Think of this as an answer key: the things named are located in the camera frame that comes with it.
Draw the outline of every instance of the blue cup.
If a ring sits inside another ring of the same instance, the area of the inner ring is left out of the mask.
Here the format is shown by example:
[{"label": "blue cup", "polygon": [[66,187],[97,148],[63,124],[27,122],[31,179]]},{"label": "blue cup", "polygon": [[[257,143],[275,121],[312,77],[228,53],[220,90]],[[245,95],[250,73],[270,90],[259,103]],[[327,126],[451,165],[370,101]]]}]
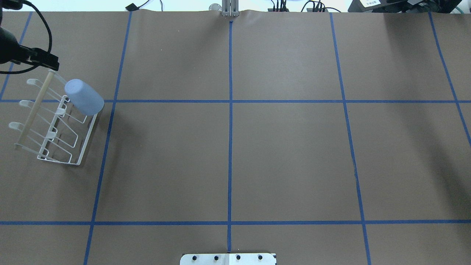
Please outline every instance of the blue cup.
[{"label": "blue cup", "polygon": [[72,79],[65,84],[65,93],[74,106],[87,116],[100,112],[105,101],[91,86],[80,79]]}]

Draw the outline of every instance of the white background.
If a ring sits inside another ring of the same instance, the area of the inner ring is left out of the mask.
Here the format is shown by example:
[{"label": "white background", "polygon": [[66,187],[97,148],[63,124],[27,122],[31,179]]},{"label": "white background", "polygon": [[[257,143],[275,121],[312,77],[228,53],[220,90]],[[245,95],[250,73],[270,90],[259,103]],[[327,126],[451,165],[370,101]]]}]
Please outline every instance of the white background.
[{"label": "white background", "polygon": [[[125,7],[134,2],[137,6],[146,0],[30,0],[40,11],[126,11]],[[204,11],[208,10],[212,3],[221,4],[221,0],[162,0],[164,11]],[[352,0],[322,0],[327,7],[337,8],[347,12]],[[290,12],[301,11],[306,0],[288,0],[286,6]],[[462,0],[458,5],[465,13],[469,13],[471,0]],[[270,0],[239,0],[239,10],[267,11],[272,8]],[[159,0],[150,0],[143,9],[160,11]],[[22,11],[33,11],[24,6]]]}]

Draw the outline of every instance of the white metal plate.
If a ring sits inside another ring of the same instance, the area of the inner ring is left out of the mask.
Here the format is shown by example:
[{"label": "white metal plate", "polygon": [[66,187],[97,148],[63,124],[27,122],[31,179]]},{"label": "white metal plate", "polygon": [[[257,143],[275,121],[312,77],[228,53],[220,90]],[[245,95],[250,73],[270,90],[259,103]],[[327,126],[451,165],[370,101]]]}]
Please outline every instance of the white metal plate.
[{"label": "white metal plate", "polygon": [[180,259],[180,265],[276,265],[276,254],[271,254],[271,253],[185,254]]}]

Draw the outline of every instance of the white drying rack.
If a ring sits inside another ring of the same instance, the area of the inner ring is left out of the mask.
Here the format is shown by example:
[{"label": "white drying rack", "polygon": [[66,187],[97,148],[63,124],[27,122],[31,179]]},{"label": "white drying rack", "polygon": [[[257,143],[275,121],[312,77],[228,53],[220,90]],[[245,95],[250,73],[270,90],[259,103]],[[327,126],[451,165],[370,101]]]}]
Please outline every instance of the white drying rack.
[{"label": "white drying rack", "polygon": [[[67,110],[68,108],[72,108],[73,104],[70,102],[67,95],[61,96],[59,93],[50,88],[53,78],[56,78],[64,86],[67,83],[64,78],[62,78],[59,74],[57,74],[57,72],[53,70],[49,70],[44,83],[37,79],[28,79],[28,81],[26,81],[28,85],[38,87],[40,89],[39,94],[34,102],[30,100],[22,100],[19,102],[20,106],[31,109],[26,122],[24,124],[11,122],[8,126],[11,129],[21,132],[18,141],[15,143],[16,149],[25,149],[31,153],[36,154],[37,158],[41,160],[68,165],[80,165],[90,139],[91,132],[93,130],[93,125],[97,119],[97,114],[93,116],[84,116],[84,118],[77,118],[71,115],[71,113]],[[54,101],[57,100],[59,102],[57,109],[51,110],[41,105],[46,94],[51,96]],[[40,115],[38,113],[40,109],[46,111],[47,113],[52,113],[54,115],[52,120],[48,121],[45,117]],[[49,128],[44,135],[32,129],[33,121],[37,116],[47,125],[49,125]],[[76,130],[68,124],[69,121],[83,125],[84,128],[81,131],[86,130],[86,135],[84,137],[83,135],[80,136]],[[58,136],[57,127],[59,125],[67,128],[67,131],[72,133],[72,136],[75,138],[75,140],[68,141],[61,139],[61,135]],[[31,140],[35,147],[30,148],[26,146],[26,139]],[[50,147],[55,148],[55,150],[58,150],[59,152],[63,152],[62,158],[54,158],[54,155],[49,151]]]}]

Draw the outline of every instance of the sticker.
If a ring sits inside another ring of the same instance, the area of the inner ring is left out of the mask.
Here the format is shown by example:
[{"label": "sticker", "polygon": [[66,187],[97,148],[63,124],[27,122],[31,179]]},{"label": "sticker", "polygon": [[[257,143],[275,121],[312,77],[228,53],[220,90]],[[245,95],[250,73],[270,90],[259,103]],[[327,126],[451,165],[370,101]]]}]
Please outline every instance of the sticker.
[{"label": "sticker", "polygon": [[380,0],[360,0],[361,4],[364,7],[372,7],[372,6],[377,6],[380,5]]}]

